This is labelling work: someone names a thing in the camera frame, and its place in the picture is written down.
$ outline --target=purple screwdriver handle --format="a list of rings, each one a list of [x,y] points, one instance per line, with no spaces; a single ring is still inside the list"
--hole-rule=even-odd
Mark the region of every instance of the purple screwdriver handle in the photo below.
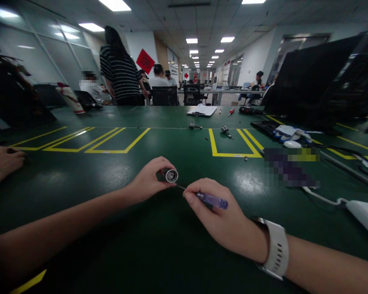
[[[219,197],[210,195],[210,194],[206,194],[206,193],[202,193],[202,192],[198,192],[196,194],[196,196],[202,200],[203,202],[206,202],[212,206],[218,207],[218,208],[222,208],[222,209],[227,209],[228,208],[228,202],[224,199],[221,199]]]

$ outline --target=black power tool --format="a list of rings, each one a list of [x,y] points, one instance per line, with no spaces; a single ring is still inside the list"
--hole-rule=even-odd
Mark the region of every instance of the black power tool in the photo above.
[[[247,106],[240,107],[238,111],[242,114],[263,114],[263,110],[258,110]]]

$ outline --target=green workbench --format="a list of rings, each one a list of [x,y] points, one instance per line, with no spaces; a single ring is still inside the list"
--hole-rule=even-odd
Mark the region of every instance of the green workbench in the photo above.
[[[62,108],[52,111],[56,122],[5,136],[10,145],[27,150],[28,162],[0,184],[0,233],[120,189],[148,161],[164,156],[177,168],[179,185],[215,179],[231,190],[246,216],[262,216],[289,234],[368,260],[368,231],[345,207],[333,207],[299,188],[265,184],[260,149],[282,145],[250,122],[272,117],[236,111],[228,118],[230,107],[211,117],[194,117],[186,115],[190,109],[105,107],[77,116]],[[203,130],[189,130],[192,122]],[[234,140],[220,132],[223,125]],[[314,137],[368,155],[365,127],[336,126],[343,138],[363,147]],[[316,162],[312,171],[321,182],[320,195],[368,202],[368,187],[333,165]],[[105,220],[44,268],[44,279],[29,293],[303,292],[219,246],[179,188]]]

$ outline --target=white cable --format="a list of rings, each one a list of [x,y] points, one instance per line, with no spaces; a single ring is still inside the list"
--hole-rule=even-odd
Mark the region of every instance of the white cable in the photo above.
[[[345,202],[345,203],[348,203],[349,202],[348,200],[343,199],[343,198],[338,198],[337,199],[337,202],[332,202],[332,201],[330,201],[330,200],[328,200],[328,199],[326,199],[326,198],[324,198],[324,197],[322,197],[322,196],[320,196],[320,195],[312,192],[308,187],[302,187],[302,188],[304,189],[305,192],[307,192],[307,193],[315,196],[316,198],[319,198],[320,200],[323,200],[323,201],[325,201],[325,202],[327,202],[328,204],[331,204],[331,205],[340,205],[341,202]]]

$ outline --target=woman with long black hair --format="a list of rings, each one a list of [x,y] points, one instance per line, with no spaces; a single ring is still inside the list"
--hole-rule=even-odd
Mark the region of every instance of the woman with long black hair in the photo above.
[[[144,88],[142,76],[134,60],[126,51],[119,33],[112,27],[105,27],[106,45],[101,46],[101,75],[114,105],[144,105],[148,92]]]

